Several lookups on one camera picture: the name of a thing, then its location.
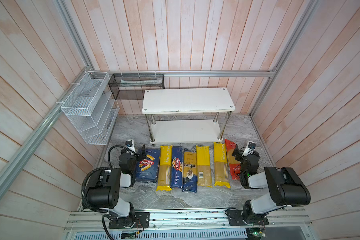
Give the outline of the red spaghetti bag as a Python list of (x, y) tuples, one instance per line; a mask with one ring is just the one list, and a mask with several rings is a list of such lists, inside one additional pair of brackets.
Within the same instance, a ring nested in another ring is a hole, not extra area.
[(227, 161), (228, 161), (231, 177), (233, 180), (239, 180), (240, 179), (239, 175), (241, 173), (241, 162), (237, 161), (235, 157), (232, 155), (237, 145), (235, 142), (232, 142), (228, 139), (225, 139), (225, 144), (226, 144)]

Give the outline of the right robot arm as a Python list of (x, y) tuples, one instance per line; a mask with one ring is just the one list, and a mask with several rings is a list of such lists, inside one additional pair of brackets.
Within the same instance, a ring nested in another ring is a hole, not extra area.
[(239, 180), (245, 189), (267, 189), (259, 198), (247, 200), (242, 210), (228, 208), (231, 226), (269, 224), (267, 215), (285, 207), (306, 206), (311, 202), (311, 194), (293, 168), (264, 167), (258, 173), (260, 154), (256, 144), (248, 142), (243, 148), (231, 146), (226, 142), (226, 154), (230, 173), (234, 180)]

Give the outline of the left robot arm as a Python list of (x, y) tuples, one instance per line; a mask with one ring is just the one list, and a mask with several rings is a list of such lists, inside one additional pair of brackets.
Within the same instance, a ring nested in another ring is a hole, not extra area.
[(83, 180), (81, 197), (83, 208), (102, 213), (105, 230), (149, 227), (149, 213), (136, 213), (132, 203), (120, 197), (121, 188), (133, 187), (136, 181), (136, 166), (146, 157), (146, 148), (138, 152), (128, 145), (110, 147), (108, 167), (90, 171)]

